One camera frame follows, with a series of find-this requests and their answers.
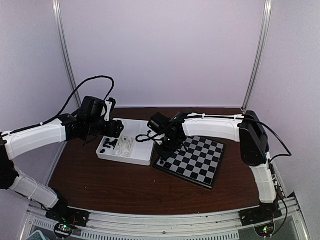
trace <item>cable tie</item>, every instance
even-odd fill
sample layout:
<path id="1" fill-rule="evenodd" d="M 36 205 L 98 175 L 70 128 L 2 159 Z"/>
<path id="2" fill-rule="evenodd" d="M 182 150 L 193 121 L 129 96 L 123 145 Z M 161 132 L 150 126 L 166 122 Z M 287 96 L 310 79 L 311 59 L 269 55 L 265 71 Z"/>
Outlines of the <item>cable tie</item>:
<path id="1" fill-rule="evenodd" d="M 29 200 L 31 200 L 31 198 L 35 195 L 36 191 L 38 190 L 38 183 L 36 180 L 34 180 L 32 177 L 30 177 L 31 180 L 33 180 L 34 184 L 35 184 L 35 189 L 33 191 L 33 193 L 28 197 Z"/>

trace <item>metal frame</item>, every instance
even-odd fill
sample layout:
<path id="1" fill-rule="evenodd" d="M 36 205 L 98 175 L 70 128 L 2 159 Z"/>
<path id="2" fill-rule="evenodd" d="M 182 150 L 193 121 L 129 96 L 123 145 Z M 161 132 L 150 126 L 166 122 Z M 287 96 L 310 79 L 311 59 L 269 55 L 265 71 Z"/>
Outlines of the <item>metal frame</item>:
<path id="1" fill-rule="evenodd" d="M 75 81 L 75 76 L 74 76 L 74 73 L 72 70 L 69 52 L 68 52 L 68 48 L 67 48 L 64 25 L 62 22 L 62 15 L 61 15 L 61 10 L 60 10 L 60 0 L 52 0 L 52 4 L 53 4 L 54 18 L 56 21 L 56 25 L 57 25 L 58 33 L 59 33 L 59 37 L 60 37 L 60 44 L 61 44 L 61 48 L 62 48 L 62 55 L 63 55 L 63 61 L 64 61 L 66 73 L 67 73 L 71 88 L 74 91 L 77 87 L 77 84 Z M 74 98 L 75 98 L 77 107 L 80 108 L 81 107 L 81 98 L 80 98 L 78 91 L 76 91 L 74 93 Z"/>
<path id="2" fill-rule="evenodd" d="M 287 198 L 285 203 L 288 207 L 288 216 L 294 218 L 299 238 L 309 240 L 297 199 Z M 284 204 L 279 202 L 279 205 L 282 217 L 277 220 L 283 219 L 286 213 Z M 109 236 L 105 239 L 202 240 L 209 236 L 233 234 L 243 229 L 253 228 L 253 225 L 242 226 L 240 210 L 186 215 L 130 215 L 87 210 L 90 212 L 87 227 L 80 227 L 81 232 L 74 234 L 80 239 L 103 239 Z M 27 239 L 34 226 L 52 231 L 56 223 L 54 220 L 45 218 L 45 211 L 41 210 L 36 203 L 31 203 L 20 239 Z"/>
<path id="3" fill-rule="evenodd" d="M 250 82 L 248 89 L 245 94 L 245 98 L 242 105 L 242 112 L 245 113 L 247 111 L 249 101 L 252 95 L 252 92 L 254 90 L 254 86 L 257 80 L 259 67 L 261 64 L 261 59 L 263 56 L 263 51 L 266 45 L 266 40 L 268 36 L 269 26 L 270 26 L 270 19 L 271 19 L 271 11 L 272 11 L 272 0 L 265 0 L 264 4 L 264 12 L 263 12 L 263 18 L 262 18 L 262 24 L 261 24 L 261 31 L 260 31 L 260 39 L 258 43 L 258 49 L 256 51 L 255 60 L 253 69 L 251 72 Z"/>

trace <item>black square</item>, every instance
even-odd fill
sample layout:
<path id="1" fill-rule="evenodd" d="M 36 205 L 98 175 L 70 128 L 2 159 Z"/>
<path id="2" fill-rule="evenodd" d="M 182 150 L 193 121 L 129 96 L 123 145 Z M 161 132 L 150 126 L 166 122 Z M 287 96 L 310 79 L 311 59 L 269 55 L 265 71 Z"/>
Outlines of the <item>black square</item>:
<path id="1" fill-rule="evenodd" d="M 210 166 L 208 169 L 208 172 L 214 173 L 216 171 L 216 168 L 213 166 Z"/>
<path id="2" fill-rule="evenodd" d="M 202 168 L 202 163 L 201 162 L 197 162 L 196 164 L 195 164 L 195 166 L 197 167 L 197 168 Z"/>
<path id="3" fill-rule="evenodd" d="M 166 162 L 166 163 L 164 164 L 164 167 L 165 167 L 166 169 L 170 169 L 171 166 L 172 166 L 172 164 L 169 163 L 169 162 Z"/>
<path id="4" fill-rule="evenodd" d="M 173 153 L 171 156 L 170 156 L 170 158 L 173 158 L 173 159 L 175 159 L 176 157 L 178 156 L 178 153 Z"/>
<path id="5" fill-rule="evenodd" d="M 179 174 L 184 174 L 185 169 L 182 168 L 182 167 L 178 167 L 178 169 L 176 170 L 176 172 L 179 173 Z"/>
<path id="6" fill-rule="evenodd" d="M 194 154 L 194 152 L 195 152 L 195 150 L 194 150 L 194 149 L 192 149 L 192 148 L 189 148 L 189 149 L 188 149 L 188 153 L 190 153 L 190 154 Z"/>
<path id="7" fill-rule="evenodd" d="M 204 148 L 204 149 L 209 149 L 209 148 L 210 148 L 210 145 L 205 143 L 204 146 L 203 146 L 203 148 Z"/>
<path id="8" fill-rule="evenodd" d="M 176 166 L 180 166 L 180 164 L 181 164 L 181 161 L 179 160 L 174 160 L 173 162 L 173 165 L 176 165 Z"/>
<path id="9" fill-rule="evenodd" d="M 197 160 L 198 160 L 198 158 L 199 158 L 199 157 L 198 157 L 198 156 L 196 156 L 196 155 L 192 155 L 192 156 L 191 156 L 191 159 L 192 159 L 192 160 L 195 160 L 195 161 L 197 161 Z"/>
<path id="10" fill-rule="evenodd" d="M 218 158 L 218 157 L 216 157 L 216 156 L 214 156 L 214 157 L 212 158 L 212 161 L 214 161 L 214 162 L 218 163 L 218 162 L 219 162 L 219 158 Z"/>
<path id="11" fill-rule="evenodd" d="M 184 157 L 184 158 L 182 159 L 182 162 L 188 164 L 188 163 L 190 162 L 190 158 Z"/>
<path id="12" fill-rule="evenodd" d="M 209 178 L 209 177 L 205 177 L 205 179 L 204 179 L 204 182 L 205 182 L 206 184 L 211 184 L 211 181 L 212 181 L 212 179 Z"/>
<path id="13" fill-rule="evenodd" d="M 202 175 L 202 176 L 206 176 L 207 175 L 207 171 L 204 170 L 204 169 L 201 169 L 199 174 Z"/>
<path id="14" fill-rule="evenodd" d="M 191 173 L 190 178 L 192 178 L 192 179 L 197 179 L 197 178 L 198 178 L 198 175 L 199 175 L 199 174 L 193 172 L 193 173 Z"/>
<path id="15" fill-rule="evenodd" d="M 187 169 L 187 170 L 189 170 L 189 171 L 193 171 L 193 169 L 195 168 L 195 166 L 192 166 L 192 165 L 188 165 L 188 166 L 186 166 L 186 168 L 185 169 Z"/>
<path id="16" fill-rule="evenodd" d="M 207 154 L 205 154 L 204 152 L 202 152 L 202 153 L 200 153 L 200 157 L 205 159 L 205 158 L 207 157 Z"/>
<path id="17" fill-rule="evenodd" d="M 206 165 L 210 165 L 210 163 L 211 163 L 211 161 L 210 161 L 210 160 L 208 160 L 208 159 L 204 160 L 204 164 L 206 164 Z"/>

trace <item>checkered board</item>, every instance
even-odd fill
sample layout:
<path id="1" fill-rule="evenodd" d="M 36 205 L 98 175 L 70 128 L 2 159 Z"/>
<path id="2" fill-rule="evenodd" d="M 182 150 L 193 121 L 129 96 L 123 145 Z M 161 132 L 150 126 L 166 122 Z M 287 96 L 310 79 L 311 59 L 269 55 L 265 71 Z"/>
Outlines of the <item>checkered board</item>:
<path id="1" fill-rule="evenodd" d="M 153 166 L 186 181 L 213 189 L 225 145 L 199 136 L 188 137 L 184 145 L 187 152 L 182 145 L 167 161 L 159 157 Z"/>

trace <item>black cable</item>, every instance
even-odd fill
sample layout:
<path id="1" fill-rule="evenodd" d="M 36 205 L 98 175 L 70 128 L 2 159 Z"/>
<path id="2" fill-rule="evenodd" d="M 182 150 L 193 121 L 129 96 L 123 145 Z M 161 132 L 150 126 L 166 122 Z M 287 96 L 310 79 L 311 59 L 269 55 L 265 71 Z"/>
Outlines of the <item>black cable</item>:
<path id="1" fill-rule="evenodd" d="M 42 124 L 38 123 L 38 124 L 35 124 L 35 125 L 31 125 L 31 126 L 27 126 L 27 127 L 23 127 L 23 128 L 20 128 L 20 129 L 16 129 L 12 132 L 10 132 L 10 134 L 16 134 L 16 133 L 20 133 L 22 131 L 25 131 L 25 130 L 29 130 L 29 129 L 33 129 L 33 128 L 36 128 L 36 127 L 40 127 L 41 125 L 45 125 L 45 124 L 48 124 L 50 122 L 52 122 L 53 120 L 55 120 L 57 117 L 59 117 L 62 112 L 66 109 L 67 105 L 69 104 L 71 98 L 73 97 L 73 95 L 78 91 L 79 88 L 81 88 L 81 86 L 83 84 L 85 84 L 86 82 L 89 82 L 91 80 L 95 80 L 95 79 L 109 79 L 111 80 L 112 82 L 112 86 L 109 90 L 109 92 L 105 95 L 105 98 L 104 98 L 104 101 L 107 99 L 107 97 L 110 95 L 110 93 L 112 92 L 112 90 L 114 89 L 115 87 L 115 81 L 112 77 L 110 76 L 105 76 L 105 75 L 99 75 L 99 76 L 94 76 L 94 77 L 90 77 L 90 78 L 87 78 L 86 80 L 84 80 L 83 82 L 81 82 L 74 90 L 73 92 L 70 94 L 70 96 L 68 97 L 68 99 L 66 100 L 64 106 L 62 107 L 62 109 L 52 118 L 50 118 L 49 120 L 47 121 L 44 121 Z M 2 139 L 3 137 L 6 137 L 8 136 L 9 134 L 6 133 L 4 135 L 2 135 L 0 138 Z"/>
<path id="2" fill-rule="evenodd" d="M 279 196 L 280 200 L 283 202 L 284 204 L 284 207 L 285 207 L 285 217 L 284 217 L 284 220 L 281 224 L 281 226 L 272 234 L 272 236 L 276 235 L 280 230 L 281 228 L 285 225 L 286 223 L 286 220 L 288 218 L 288 206 L 286 204 L 286 202 L 284 201 L 284 199 L 279 195 L 278 191 L 276 192 L 276 194 Z"/>
<path id="3" fill-rule="evenodd" d="M 261 121 L 258 121 L 258 120 L 254 120 L 254 119 L 250 119 L 250 118 L 239 118 L 239 117 L 231 117 L 231 116 L 220 116 L 220 115 L 205 115 L 205 116 L 202 116 L 202 115 L 196 115 L 196 116 L 186 116 L 186 117 L 183 117 L 183 118 L 177 118 L 177 119 L 174 119 L 168 126 L 166 126 L 164 129 L 162 129 L 159 133 L 157 133 L 156 135 L 152 136 L 152 137 L 149 137 L 149 136 L 146 136 L 145 134 L 140 134 L 138 136 L 136 136 L 135 140 L 138 142 L 138 143 L 143 143 L 143 142 L 146 142 L 146 141 L 150 141 L 150 140 L 153 140 L 164 134 L 172 125 L 178 123 L 178 122 L 181 122 L 181 121 L 184 121 L 184 120 L 187 120 L 187 119 L 202 119 L 202 118 L 216 118 L 216 119 L 236 119 L 236 120 L 242 120 L 242 121 L 247 121 L 247 122 L 253 122 L 253 123 L 257 123 L 257 124 L 260 124 L 264 127 L 266 127 L 277 139 L 278 141 L 281 143 L 281 145 L 284 147 L 284 149 L 287 151 L 288 154 L 278 154 L 276 156 L 274 156 L 273 158 L 271 158 L 270 160 L 270 163 L 275 159 L 275 158 L 278 158 L 278 157 L 292 157 L 292 153 L 290 152 L 290 150 L 288 149 L 288 147 L 286 146 L 286 144 L 282 141 L 282 139 L 275 133 L 275 131 L 273 131 L 268 125 L 266 125 L 265 123 L 261 122 Z M 148 138 L 145 138 L 145 139 L 142 139 L 142 140 L 139 140 L 139 138 L 141 137 L 148 137 Z"/>

